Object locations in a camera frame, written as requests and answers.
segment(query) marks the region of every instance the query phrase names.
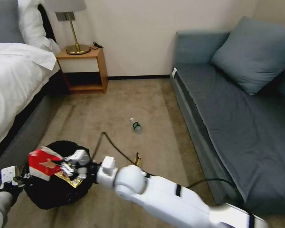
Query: bed frame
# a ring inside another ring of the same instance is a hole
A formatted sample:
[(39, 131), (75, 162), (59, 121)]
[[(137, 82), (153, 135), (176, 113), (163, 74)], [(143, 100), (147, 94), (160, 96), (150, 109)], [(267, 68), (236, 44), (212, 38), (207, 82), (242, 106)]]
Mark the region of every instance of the bed frame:
[[(46, 37), (56, 41), (48, 16), (41, 4), (38, 10), (42, 16)], [(27, 160), (28, 153), (35, 149), (50, 117), (49, 95), (54, 94), (53, 91), (55, 94), (67, 92), (61, 71), (54, 74), (27, 107), (15, 117), (14, 124), (0, 143), (0, 170), (12, 165), (21, 166)]]

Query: carpet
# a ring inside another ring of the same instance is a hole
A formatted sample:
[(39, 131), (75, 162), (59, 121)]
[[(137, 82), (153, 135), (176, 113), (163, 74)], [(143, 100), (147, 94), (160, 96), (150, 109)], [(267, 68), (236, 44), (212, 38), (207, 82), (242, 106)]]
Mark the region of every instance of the carpet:
[[(140, 134), (134, 132), (131, 117), (141, 124)], [(133, 160), (138, 152), (142, 168), (149, 173), (183, 186), (204, 178), (169, 79), (110, 81), (106, 94), (55, 97), (50, 122), (38, 147), (70, 140), (93, 151), (102, 131)], [(129, 165), (104, 139), (96, 161), (101, 162), (107, 155), (115, 157), (119, 167)], [(206, 183), (193, 190), (206, 204), (215, 205)], [(285, 217), (266, 219), (274, 228), (285, 227)], [(76, 203), (47, 211), (37, 208), (23, 192), (9, 213), (6, 227), (172, 226), (117, 197), (112, 190), (93, 185)]]

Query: black baseboard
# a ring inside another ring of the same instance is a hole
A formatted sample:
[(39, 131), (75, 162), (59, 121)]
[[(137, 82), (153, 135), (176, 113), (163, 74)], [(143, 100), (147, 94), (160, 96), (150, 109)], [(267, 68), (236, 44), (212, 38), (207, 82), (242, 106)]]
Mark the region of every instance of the black baseboard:
[(108, 80), (163, 79), (163, 78), (170, 78), (170, 75), (161, 74), (161, 75), (141, 75), (141, 76), (116, 76), (116, 77), (108, 77)]

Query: nightstand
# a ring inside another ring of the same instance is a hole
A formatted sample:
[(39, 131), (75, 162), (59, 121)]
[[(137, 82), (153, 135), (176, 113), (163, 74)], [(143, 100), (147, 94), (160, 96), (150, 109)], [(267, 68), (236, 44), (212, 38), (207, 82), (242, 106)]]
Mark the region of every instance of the nightstand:
[(82, 55), (69, 55), (64, 48), (56, 58), (70, 94), (106, 92), (108, 74), (102, 48)]

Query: table lamp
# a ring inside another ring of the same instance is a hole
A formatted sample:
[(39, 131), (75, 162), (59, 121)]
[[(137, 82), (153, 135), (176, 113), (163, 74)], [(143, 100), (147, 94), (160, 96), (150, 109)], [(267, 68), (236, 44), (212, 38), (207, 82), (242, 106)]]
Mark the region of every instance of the table lamp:
[(73, 32), (75, 45), (67, 46), (66, 52), (71, 55), (79, 55), (88, 53), (91, 49), (88, 45), (78, 44), (75, 30), (69, 12), (77, 12), (86, 9), (86, 3), (84, 0), (45, 0), (44, 7), (51, 12), (63, 12), (67, 13), (67, 17), (70, 21), (71, 29)]

